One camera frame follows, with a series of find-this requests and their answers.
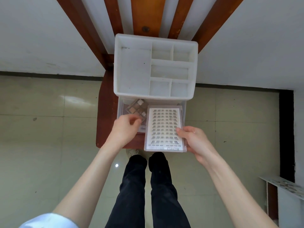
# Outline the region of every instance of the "white plastic organizer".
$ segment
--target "white plastic organizer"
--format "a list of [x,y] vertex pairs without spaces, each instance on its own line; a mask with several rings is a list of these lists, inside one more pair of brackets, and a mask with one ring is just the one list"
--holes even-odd
[[123,99],[192,99],[197,55],[197,42],[116,34],[114,93]]

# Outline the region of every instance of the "black pants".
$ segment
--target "black pants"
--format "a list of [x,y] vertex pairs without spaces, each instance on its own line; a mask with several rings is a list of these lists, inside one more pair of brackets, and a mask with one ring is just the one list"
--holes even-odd
[[[145,227],[145,169],[147,160],[140,155],[130,158],[105,228]],[[168,161],[161,152],[149,158],[151,175],[151,201],[154,228],[189,228],[188,219],[177,201],[177,191],[172,185]]]

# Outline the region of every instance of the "false eyelash tray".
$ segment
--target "false eyelash tray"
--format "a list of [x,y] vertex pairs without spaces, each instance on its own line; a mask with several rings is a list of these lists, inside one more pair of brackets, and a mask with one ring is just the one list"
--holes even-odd
[[145,151],[187,152],[186,141],[176,133],[184,126],[182,106],[148,106]]

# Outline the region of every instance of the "glossy floor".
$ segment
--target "glossy floor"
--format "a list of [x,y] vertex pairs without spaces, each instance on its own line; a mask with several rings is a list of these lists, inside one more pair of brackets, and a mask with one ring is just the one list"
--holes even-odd
[[[85,171],[95,146],[100,82],[0,76],[0,223],[18,227],[52,211]],[[259,205],[279,174],[279,94],[196,88],[186,124],[203,129]],[[232,228],[206,170],[191,153],[166,153],[178,200],[193,228]],[[104,227],[128,162],[112,164],[90,228]],[[146,227],[151,215],[146,169]]]

